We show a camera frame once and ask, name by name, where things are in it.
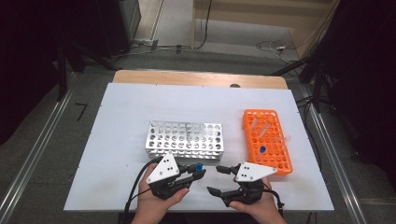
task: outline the gray floor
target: gray floor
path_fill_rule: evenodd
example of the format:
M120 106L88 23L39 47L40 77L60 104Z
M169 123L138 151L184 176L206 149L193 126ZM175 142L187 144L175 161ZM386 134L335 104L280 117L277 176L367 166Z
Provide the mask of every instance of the gray floor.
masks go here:
M162 34L159 30L157 37L160 38L161 36L166 36L166 34ZM267 37L263 40L274 40L271 35ZM112 62L124 69L203 71L253 76L270 74L285 64L273 53L256 49L254 44L250 47L244 47L249 48L246 51L251 53L237 54L237 51L231 50L233 48L231 45L234 44L229 44L227 48L221 47L214 50L214 42L208 40L208 46L211 45L211 50L186 50L180 54L165 50L150 54L124 56L113 59ZM169 41L168 43L160 42L161 44L182 44L181 42L170 43L170 40L165 37L161 37L160 41ZM232 40L230 43L238 43L238 40ZM132 52L139 51L145 51L145 49L134 49ZM295 60L295 56L292 54L288 57L289 60ZM106 85L111 82L114 73L114 71L108 71L101 65L89 63L84 74L77 74L78 80L72 87L73 92L70 100L8 223L117 222L118 214L114 213L66 213L63 211L73 181L73 174L77 170ZM288 81L288 86L295 99L301 99L304 97L301 89L302 85L294 76L295 73L291 72L283 77ZM35 144L35 140L55 107L56 98L57 87L40 102L15 134L0 146L0 195L2 197L5 197L7 188ZM82 108L76 103L88 105L79 121L77 119ZM346 169L357 197L361 201L361 207L368 223L394 223L393 218L396 212L394 199L396 195L386 175L372 164L351 160L350 156L354 153L354 149L348 142L342 122L336 115L329 113L326 105L322 105L322 111L322 116L325 119L326 127L334 142L337 154ZM323 177L329 183L327 187L335 208L332 212L317 213L318 223L353 223L310 116L308 116L307 124L314 135L315 142L318 144ZM285 219L289 223L305 223L307 217L308 213L285 214Z

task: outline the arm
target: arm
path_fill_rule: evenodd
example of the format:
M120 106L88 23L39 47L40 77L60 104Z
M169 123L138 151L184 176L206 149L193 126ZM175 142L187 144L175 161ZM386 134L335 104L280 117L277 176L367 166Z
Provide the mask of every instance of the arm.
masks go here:
M139 193L149 189L146 179L154 170L157 164L151 164L139 182ZM157 224L170 207L179 203L189 192L188 189L181 189L167 200L162 200L152 195L151 190L139 195L137 200L137 211L132 224Z
M271 188L271 184L266 177L262 179L262 182ZM254 204L248 205L240 202L231 202L230 207L239 212L250 214L261 224L286 223L283 217L278 213L274 202L274 195L271 193L264 192L262 198Z

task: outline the orange plastic rack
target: orange plastic rack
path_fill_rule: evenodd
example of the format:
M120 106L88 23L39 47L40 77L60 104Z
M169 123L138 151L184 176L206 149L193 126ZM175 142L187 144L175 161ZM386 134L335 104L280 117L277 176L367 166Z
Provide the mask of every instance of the orange plastic rack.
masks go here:
M247 140L247 161L275 167L276 175L292 172L285 137L275 110L245 110L242 127Z

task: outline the table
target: table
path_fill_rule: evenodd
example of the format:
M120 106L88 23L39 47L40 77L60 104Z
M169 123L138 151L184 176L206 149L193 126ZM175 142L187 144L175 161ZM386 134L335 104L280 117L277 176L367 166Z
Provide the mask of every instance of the table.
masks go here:
M228 88L234 83L243 88ZM273 188L286 204L285 210L333 210L297 106L286 87L282 77L117 72L107 87L64 210L122 211L137 173L149 161L144 149L149 121L158 119L223 125L225 145L221 162L204 163L205 177L193 182L189 194L171 211L233 211L221 199L209 195L206 187L237 189L233 176L217 173L215 166L235 166L246 159L242 113L245 108L267 106L277 111L284 134L290 136L288 148L294 171L270 177ZM251 96L260 97L245 100Z
M195 20L206 19L210 0L194 0L192 10L191 45L194 47ZM316 43L332 20L338 0L214 0L210 20L283 26L300 58Z

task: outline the white table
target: white table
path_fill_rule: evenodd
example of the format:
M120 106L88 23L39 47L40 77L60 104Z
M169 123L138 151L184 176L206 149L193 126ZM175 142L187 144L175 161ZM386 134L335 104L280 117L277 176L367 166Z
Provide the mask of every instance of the white table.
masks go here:
M64 210L123 210L138 172L149 161L145 142L150 120L221 123L225 152L219 164L245 161L241 123L248 108L276 110L284 134L290 137L293 172L270 177L285 210L333 210L290 91L120 83L108 84ZM207 192L206 186L223 191L238 188L233 176L217 173L215 165L205 164L204 178L192 183L189 194L172 211L233 211Z

